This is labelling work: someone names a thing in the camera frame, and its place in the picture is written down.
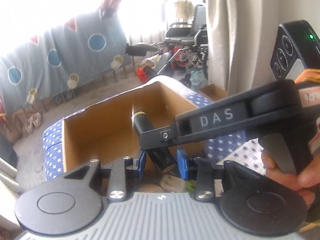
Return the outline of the person's right hand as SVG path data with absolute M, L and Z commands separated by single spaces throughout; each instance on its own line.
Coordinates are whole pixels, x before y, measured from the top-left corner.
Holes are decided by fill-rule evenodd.
M 265 150 L 263 150 L 261 153 L 261 159 L 266 167 L 266 176 L 268 178 L 296 191 L 302 196 L 307 204 L 307 207 L 311 206 L 316 197 L 315 193 L 313 193 L 311 190 L 308 190 L 308 188 L 319 184 L 319 154 L 300 175 L 281 172 L 276 165 L 276 162 Z

